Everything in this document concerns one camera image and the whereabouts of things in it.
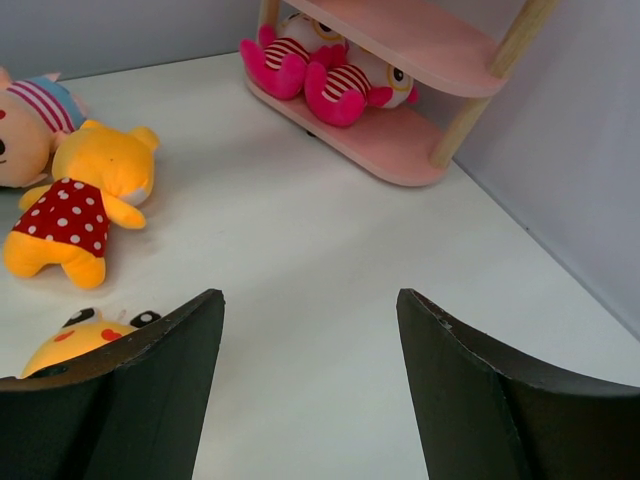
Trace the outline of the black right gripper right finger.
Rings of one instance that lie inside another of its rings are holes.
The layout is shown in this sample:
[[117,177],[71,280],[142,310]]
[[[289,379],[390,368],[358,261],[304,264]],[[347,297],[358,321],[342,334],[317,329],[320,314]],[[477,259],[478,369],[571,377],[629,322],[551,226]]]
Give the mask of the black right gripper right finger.
[[396,311],[430,478],[638,478],[637,387],[539,360],[413,289]]

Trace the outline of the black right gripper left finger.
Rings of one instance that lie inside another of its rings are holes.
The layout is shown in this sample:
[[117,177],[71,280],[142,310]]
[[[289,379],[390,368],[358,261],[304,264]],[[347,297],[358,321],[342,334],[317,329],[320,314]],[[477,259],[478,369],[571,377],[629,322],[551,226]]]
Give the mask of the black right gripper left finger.
[[191,478],[224,313],[208,289],[82,356],[2,378],[2,478]]

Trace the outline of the yellow frog plush polka dress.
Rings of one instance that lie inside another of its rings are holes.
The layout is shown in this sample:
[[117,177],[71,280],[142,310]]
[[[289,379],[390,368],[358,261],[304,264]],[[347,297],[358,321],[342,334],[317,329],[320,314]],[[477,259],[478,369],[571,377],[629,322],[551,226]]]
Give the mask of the yellow frog plush polka dress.
[[21,379],[27,378],[49,366],[59,364],[119,340],[161,318],[155,311],[147,310],[128,322],[106,319],[95,307],[83,308],[69,317],[59,331],[46,340],[31,356],[24,367]]

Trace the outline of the yellow bear polka dot dress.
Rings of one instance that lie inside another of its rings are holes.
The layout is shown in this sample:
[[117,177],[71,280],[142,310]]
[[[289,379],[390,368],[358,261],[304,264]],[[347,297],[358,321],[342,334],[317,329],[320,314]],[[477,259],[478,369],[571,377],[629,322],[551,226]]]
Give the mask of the yellow bear polka dot dress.
[[159,145],[146,126],[120,131],[87,120],[69,134],[54,154],[52,183],[19,201],[22,215],[3,246],[7,270],[30,278],[58,265],[79,288],[101,285],[110,226],[146,225],[138,206],[153,189]]

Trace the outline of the peach doll striped shirt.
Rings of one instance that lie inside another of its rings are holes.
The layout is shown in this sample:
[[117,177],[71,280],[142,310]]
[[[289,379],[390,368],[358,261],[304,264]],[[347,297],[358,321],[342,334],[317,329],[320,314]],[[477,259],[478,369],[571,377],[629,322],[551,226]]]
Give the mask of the peach doll striped shirt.
[[88,118],[79,96],[47,73],[14,80],[1,70],[1,185],[26,188],[46,177],[46,166],[66,135]]

